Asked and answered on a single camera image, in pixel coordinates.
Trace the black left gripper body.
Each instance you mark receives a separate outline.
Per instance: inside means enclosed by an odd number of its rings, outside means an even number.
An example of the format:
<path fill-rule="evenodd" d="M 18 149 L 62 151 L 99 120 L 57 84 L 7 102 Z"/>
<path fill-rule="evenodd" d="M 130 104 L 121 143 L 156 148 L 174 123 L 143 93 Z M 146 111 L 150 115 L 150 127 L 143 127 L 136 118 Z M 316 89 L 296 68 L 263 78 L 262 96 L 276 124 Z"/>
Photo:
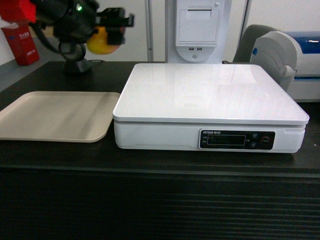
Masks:
<path fill-rule="evenodd" d="M 125 10 L 109 7 L 98 12 L 95 0 L 71 0 L 64 16 L 54 23 L 53 35 L 63 42 L 87 43 L 102 38 L 104 43 L 125 42 Z"/>

